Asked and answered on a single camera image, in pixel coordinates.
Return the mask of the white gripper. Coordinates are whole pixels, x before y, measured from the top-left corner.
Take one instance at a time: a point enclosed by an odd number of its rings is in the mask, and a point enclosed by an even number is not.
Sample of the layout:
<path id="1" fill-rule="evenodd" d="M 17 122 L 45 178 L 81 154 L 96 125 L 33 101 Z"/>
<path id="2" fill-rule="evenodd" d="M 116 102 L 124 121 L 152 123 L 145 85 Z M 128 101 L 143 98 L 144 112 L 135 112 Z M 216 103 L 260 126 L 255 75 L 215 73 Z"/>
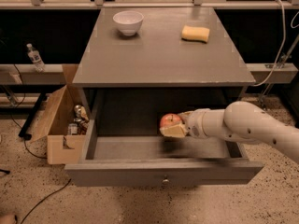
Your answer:
<path id="1" fill-rule="evenodd" d="M 171 126 L 164 126 L 160 132 L 165 137 L 183 138 L 187 133 L 198 139 L 207 139 L 204 132 L 204 115 L 210 112 L 210 109 L 196 109 L 194 111 L 186 111 L 178 113 L 178 116 L 185 122 L 186 129 L 183 124 L 175 124 Z"/>

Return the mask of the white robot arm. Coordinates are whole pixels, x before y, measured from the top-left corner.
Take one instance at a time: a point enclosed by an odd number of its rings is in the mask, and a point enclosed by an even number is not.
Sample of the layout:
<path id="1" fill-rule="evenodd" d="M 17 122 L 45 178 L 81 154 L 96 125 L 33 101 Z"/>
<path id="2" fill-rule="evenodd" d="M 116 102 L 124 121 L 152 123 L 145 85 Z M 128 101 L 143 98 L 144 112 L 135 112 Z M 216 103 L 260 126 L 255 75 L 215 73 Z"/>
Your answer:
<path id="1" fill-rule="evenodd" d="M 231 142 L 259 141 L 299 163 L 299 130 L 288 126 L 248 102 L 233 102 L 225 109 L 196 109 L 166 114 L 160 121 L 165 137 L 208 139 Z"/>

